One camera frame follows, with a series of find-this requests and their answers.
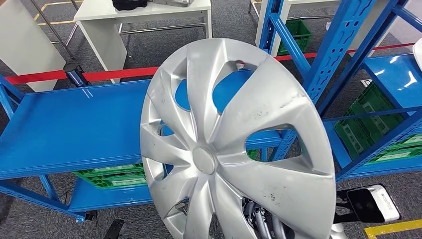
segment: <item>blue metal shelving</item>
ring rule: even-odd
[[[268,0],[260,47],[271,50],[275,34],[281,35],[303,76],[304,88],[316,103],[375,1],[343,0],[310,65],[279,19],[283,0]],[[405,3],[406,0],[391,0],[387,4],[319,111],[323,115],[347,80],[364,68],[401,113],[406,110],[413,113],[406,115],[403,123],[353,161],[335,133],[334,123],[324,122],[341,167],[338,181],[422,168],[418,157],[366,165],[386,147],[421,132],[422,128],[422,110],[415,108],[422,106],[419,98],[422,77],[412,56],[366,58],[396,15],[422,29],[422,21],[403,9]],[[213,100],[220,112],[249,76],[248,70],[237,71],[216,86]],[[0,136],[0,192],[75,217],[79,222],[84,220],[86,211],[151,203],[147,186],[99,190],[78,179],[72,200],[65,205],[58,200],[47,176],[141,162],[139,119],[148,84],[146,80],[24,95],[0,77],[0,102],[10,118]],[[176,91],[176,101],[188,109],[189,103],[183,95],[186,95],[186,83],[182,82]],[[248,138],[246,149],[275,147],[274,158],[282,159],[295,138],[292,130],[262,131]],[[6,181],[28,176],[40,177],[48,197]]]
[[[148,186],[99,190],[78,178],[73,189],[69,212],[86,212],[104,208],[128,207],[152,203]]]
[[[343,0],[314,59],[314,63],[309,67],[308,62],[303,57],[297,44],[292,40],[285,25],[278,18],[282,0],[269,0],[260,47],[262,49],[271,49],[275,32],[280,35],[281,40],[286,45],[294,63],[304,78],[303,87],[316,104],[374,3],[375,0]],[[367,164],[369,160],[389,146],[420,132],[422,128],[422,98],[420,97],[422,93],[422,74],[413,55],[367,58],[396,16],[400,16],[410,25],[422,31],[422,20],[404,8],[406,3],[407,0],[390,0],[387,3],[361,46],[318,109],[323,116],[346,82],[359,69],[363,68],[373,78],[374,84],[381,88],[397,109],[396,112],[380,112],[376,114],[403,113],[405,116],[405,121],[396,129],[392,130],[353,161],[333,128],[335,121],[325,119],[324,126],[327,130],[333,154],[341,167],[340,172],[337,174],[337,181],[345,178],[367,177],[422,169],[422,157]],[[273,160],[283,159],[296,138],[296,134],[293,131],[285,132],[282,135],[282,142],[272,155]]]

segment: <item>hubcap center cap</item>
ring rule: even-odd
[[[212,174],[215,170],[213,155],[204,148],[195,148],[192,151],[195,166],[203,173]]]

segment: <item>black object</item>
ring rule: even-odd
[[[337,197],[344,202],[336,203],[336,206],[347,208],[350,210],[350,213],[344,215],[336,213],[334,224],[348,222],[385,222],[380,208],[367,187],[337,191]]]
[[[104,239],[118,239],[123,224],[123,220],[114,219]]]
[[[361,222],[364,223],[383,223],[384,216],[375,202],[371,192],[366,189],[358,189],[347,192],[353,211]]]
[[[85,214],[85,220],[93,221],[95,218],[97,218],[97,215],[98,215],[97,210],[89,211]]]
[[[148,0],[112,0],[113,6],[119,11],[134,10],[137,7],[146,7]]]
[[[76,87],[90,86],[91,83],[85,79],[82,73],[84,72],[82,68],[76,63],[67,63],[63,67],[63,71],[66,73],[67,78],[72,84]]]

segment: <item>red barrier tape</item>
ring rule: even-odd
[[[375,47],[374,50],[391,49],[391,48],[398,48],[398,47],[405,47],[405,46],[412,46],[412,45],[414,45],[414,43],[398,44],[398,45],[391,45],[391,46],[380,46],[380,47]],[[347,53],[352,53],[352,52],[356,52],[356,50],[347,51]],[[313,58],[317,56],[317,53],[316,52],[305,53],[304,56],[306,58]],[[276,56],[274,58],[278,61],[286,61],[286,60],[291,60],[292,57],[290,55],[286,55],[286,56]],[[147,67],[147,68],[123,69],[123,70],[116,70],[116,71],[86,72],[84,73],[84,76],[88,81],[103,81],[103,80],[109,80],[113,78],[152,76],[155,74],[157,69],[158,67]],[[6,79],[12,84],[23,84],[23,83],[36,82],[36,81],[66,79],[66,74],[62,70],[57,70],[57,71],[34,73],[34,74],[28,74],[28,75],[20,75],[20,76],[8,76],[6,77]]]

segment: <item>wheel cover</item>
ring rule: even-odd
[[[253,73],[220,115],[212,91],[238,60]],[[190,111],[175,101],[183,79]],[[161,121],[174,134],[160,136]],[[275,162],[247,156],[245,141],[252,133],[286,127],[298,133],[301,156]],[[329,236],[335,179],[325,129],[302,86],[264,51],[218,38],[180,48],[151,80],[140,133],[148,187],[174,238],[208,239],[213,214],[226,239],[258,238],[243,215],[243,197],[292,228],[296,239]],[[174,166],[165,178],[163,163]],[[187,215],[175,208],[185,198]]]

